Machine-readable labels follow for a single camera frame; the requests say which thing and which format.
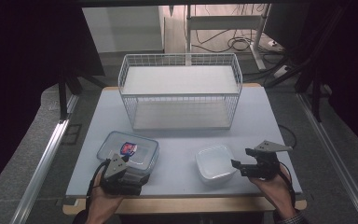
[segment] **clear plastic lid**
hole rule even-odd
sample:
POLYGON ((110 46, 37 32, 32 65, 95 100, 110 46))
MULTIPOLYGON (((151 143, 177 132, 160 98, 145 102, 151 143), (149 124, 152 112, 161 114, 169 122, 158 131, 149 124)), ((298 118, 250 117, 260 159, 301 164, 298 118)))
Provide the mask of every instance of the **clear plastic lid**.
POLYGON ((127 166, 132 171, 147 173, 158 156, 158 142, 132 134, 111 132, 98 151, 97 158, 104 161, 110 159, 115 153, 123 157, 131 155, 127 166))
POLYGON ((196 154, 197 165, 205 180, 214 180, 232 175, 237 170, 232 167, 234 157, 226 146, 208 147, 196 154))

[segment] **table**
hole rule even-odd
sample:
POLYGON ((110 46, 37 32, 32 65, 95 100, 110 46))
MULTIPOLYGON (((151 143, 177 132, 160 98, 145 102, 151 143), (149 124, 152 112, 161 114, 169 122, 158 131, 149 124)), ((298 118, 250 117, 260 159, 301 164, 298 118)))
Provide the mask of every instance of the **table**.
MULTIPOLYGON (((117 88, 105 88, 95 110, 89 132, 83 144, 66 195, 78 199, 76 206, 65 205, 65 214, 83 209, 84 197, 93 172, 100 161, 96 153, 103 140, 112 132, 134 133, 121 102, 117 88)), ((156 139, 160 153, 149 182, 143 186, 139 198, 125 199, 118 214, 268 211, 273 210, 260 191, 246 177, 237 172, 221 188, 204 185, 197 174, 194 156, 210 145, 225 144, 234 158, 242 163, 255 163, 244 153, 246 147, 255 147, 263 140, 283 144, 277 123, 263 88, 242 89, 233 125, 230 130, 137 132, 135 134, 156 139), (183 147, 183 142, 191 143, 183 147)), ((287 152, 278 153, 279 160, 291 170, 296 193, 301 193, 296 173, 287 152)), ((298 208, 306 207, 305 201, 298 208)))

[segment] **white wire basket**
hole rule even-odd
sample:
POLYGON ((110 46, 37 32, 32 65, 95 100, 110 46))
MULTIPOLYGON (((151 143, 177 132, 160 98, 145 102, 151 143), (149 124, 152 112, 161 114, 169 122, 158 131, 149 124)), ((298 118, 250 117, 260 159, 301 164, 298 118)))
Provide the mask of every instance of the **white wire basket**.
POLYGON ((229 129, 241 95, 235 54, 131 54, 118 87, 133 130, 229 129))

